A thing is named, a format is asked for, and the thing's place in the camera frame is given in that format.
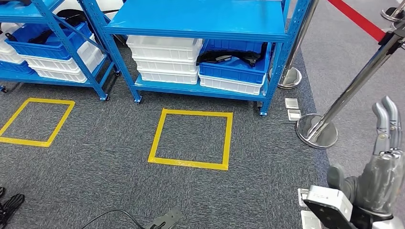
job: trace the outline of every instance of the chrome stanchion post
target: chrome stanchion post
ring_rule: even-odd
[[[297,55],[298,49],[302,41],[304,40],[305,34],[307,33],[309,24],[312,20],[312,16],[314,15],[318,2],[319,0],[312,0],[310,3],[311,5],[308,7],[308,10],[304,15],[303,22],[292,46],[291,53],[287,59],[283,74],[281,75],[280,81],[278,82],[279,88],[282,89],[296,88],[302,80],[301,72],[298,69],[294,68],[292,66],[292,63]]]
[[[405,0],[397,8],[390,7],[381,12],[381,16],[390,21],[399,21],[405,17],[404,13]]]
[[[331,147],[338,140],[338,130],[332,119],[384,64],[386,60],[404,43],[404,30],[389,31],[379,42],[381,47],[357,74],[346,90],[338,97],[327,112],[302,116],[296,125],[296,132],[306,144],[319,149]]]

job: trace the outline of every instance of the robot finger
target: robot finger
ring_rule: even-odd
[[[388,96],[382,99],[382,103],[389,116],[390,148],[396,150],[401,147],[402,142],[401,116],[395,103]]]
[[[389,115],[385,108],[375,103],[372,107],[374,114],[377,116],[377,139],[374,144],[374,155],[381,155],[384,152],[390,151],[390,139],[389,139]]]

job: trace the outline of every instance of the stacked white bins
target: stacked white bins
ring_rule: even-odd
[[[9,45],[5,42],[5,40],[7,39],[5,34],[6,33],[12,34],[19,28],[20,28],[20,25],[14,24],[0,35],[0,61],[16,63],[16,64],[20,64],[24,61],[18,55],[18,53],[15,51],[15,49],[11,45]]]
[[[127,45],[142,80],[197,84],[202,39],[128,36]]]
[[[90,39],[95,41],[94,34],[90,36]],[[88,41],[84,42],[82,46],[79,47],[77,53],[80,58],[82,58],[90,72],[93,72],[104,58],[101,50]],[[70,58],[69,60],[58,60],[39,56],[20,56],[26,60],[28,66],[34,69],[41,77],[78,83],[84,83],[87,81],[87,78],[79,66],[77,66],[73,58]]]

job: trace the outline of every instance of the gray carpet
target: gray carpet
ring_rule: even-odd
[[[127,49],[123,57],[135,73]],[[277,90],[267,117],[253,102],[142,92],[133,103],[119,78],[111,101],[91,89],[20,84],[0,94],[0,125],[29,97],[76,102],[49,148],[0,143],[0,186],[6,198],[26,195],[8,229],[77,229],[92,217],[121,208],[147,225],[179,206],[181,229],[299,229],[297,189],[325,185],[326,153],[306,146],[287,117],[284,98],[298,98],[303,114],[315,112],[301,54],[304,80],[291,91]],[[6,83],[8,88],[14,84]],[[229,170],[148,163],[162,108],[233,112]],[[7,136],[42,139],[62,107],[27,107]],[[224,118],[168,115],[157,156],[219,163]],[[135,229],[119,213],[89,229]]]

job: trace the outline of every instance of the black cable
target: black cable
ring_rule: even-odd
[[[120,209],[113,209],[113,210],[104,212],[103,214],[101,214],[101,215],[95,217],[94,219],[92,219],[90,222],[88,222],[86,225],[84,225],[81,229],[84,229],[85,227],[87,227],[90,223],[92,223],[92,222],[95,221],[96,219],[102,217],[102,216],[105,215],[105,214],[108,214],[108,213],[110,213],[110,212],[113,212],[113,211],[119,211],[119,212],[122,212],[122,213],[126,214],[129,218],[131,218],[132,221],[134,221],[134,223],[139,227],[139,229],[145,229],[143,226],[141,226],[141,225],[136,221],[136,219],[135,219],[132,215],[130,215],[128,212],[126,212],[126,211],[124,211],[124,210],[120,210]]]
[[[157,228],[155,228],[155,229],[161,229],[165,224],[166,224],[166,223],[163,222],[162,224],[160,224],[160,225],[159,225]]]

